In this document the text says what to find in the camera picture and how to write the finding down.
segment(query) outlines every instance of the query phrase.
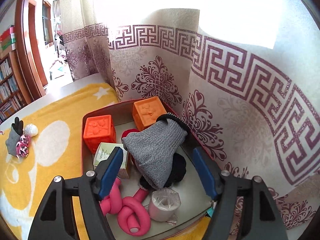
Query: pink tube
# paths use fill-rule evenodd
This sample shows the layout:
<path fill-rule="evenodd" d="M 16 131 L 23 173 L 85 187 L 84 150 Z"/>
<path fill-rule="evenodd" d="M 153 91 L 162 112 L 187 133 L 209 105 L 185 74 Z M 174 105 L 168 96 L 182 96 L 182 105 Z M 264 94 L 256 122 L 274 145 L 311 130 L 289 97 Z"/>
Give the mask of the pink tube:
<path fill-rule="evenodd" d="M 122 208 L 122 199 L 119 190 L 121 180 L 116 178 L 115 182 L 112 185 L 110 194 L 106 196 L 100 203 L 100 207 L 103 215 L 109 214 L 118 214 Z"/>
<path fill-rule="evenodd" d="M 124 232 L 131 236 L 143 236 L 150 230 L 150 216 L 141 204 L 147 195 L 148 191 L 139 189 L 133 197 L 122 199 L 123 208 L 118 214 L 118 224 Z"/>

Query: window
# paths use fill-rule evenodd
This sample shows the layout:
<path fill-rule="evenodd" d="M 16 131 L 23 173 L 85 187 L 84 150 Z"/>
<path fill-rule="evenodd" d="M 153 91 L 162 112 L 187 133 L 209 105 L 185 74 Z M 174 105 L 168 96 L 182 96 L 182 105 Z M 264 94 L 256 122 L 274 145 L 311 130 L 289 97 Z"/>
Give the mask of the window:
<path fill-rule="evenodd" d="M 51 30 L 51 14 L 50 14 L 50 4 L 42 0 L 42 23 L 43 23 L 43 36 L 44 43 L 47 45 L 53 42 L 52 30 Z"/>

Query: plastic wrap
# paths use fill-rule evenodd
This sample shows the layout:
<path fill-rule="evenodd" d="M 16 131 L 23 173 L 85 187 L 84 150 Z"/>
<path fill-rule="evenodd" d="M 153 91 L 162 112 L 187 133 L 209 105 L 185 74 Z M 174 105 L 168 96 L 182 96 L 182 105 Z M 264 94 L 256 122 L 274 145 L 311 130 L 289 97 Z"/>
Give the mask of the plastic wrap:
<path fill-rule="evenodd" d="M 170 188 L 163 188 L 152 193 L 148 212 L 156 221 L 167 221 L 181 206 L 178 192 Z"/>

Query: orange cube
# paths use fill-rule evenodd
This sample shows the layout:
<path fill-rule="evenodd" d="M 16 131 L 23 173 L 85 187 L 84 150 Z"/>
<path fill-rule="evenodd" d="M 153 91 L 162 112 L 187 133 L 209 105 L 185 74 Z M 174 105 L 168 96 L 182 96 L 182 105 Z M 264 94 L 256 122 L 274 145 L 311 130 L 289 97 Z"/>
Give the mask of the orange cube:
<path fill-rule="evenodd" d="M 132 116 L 139 131 L 154 124 L 159 116 L 166 114 L 159 97 L 151 97 L 133 103 Z"/>
<path fill-rule="evenodd" d="M 101 142 L 116 143 L 116 130 L 111 115 L 88 117 L 83 140 L 92 154 L 96 153 Z"/>

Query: patterned curtain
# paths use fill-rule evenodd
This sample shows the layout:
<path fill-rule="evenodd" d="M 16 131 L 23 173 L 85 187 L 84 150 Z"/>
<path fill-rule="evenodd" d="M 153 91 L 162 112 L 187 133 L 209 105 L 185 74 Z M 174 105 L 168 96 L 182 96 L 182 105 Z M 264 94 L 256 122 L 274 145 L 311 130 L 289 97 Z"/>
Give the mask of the patterned curtain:
<path fill-rule="evenodd" d="M 68 63 L 120 101 L 159 96 L 222 169 L 264 179 L 290 229 L 320 204 L 320 31 L 300 0 L 232 1 L 60 0 Z"/>

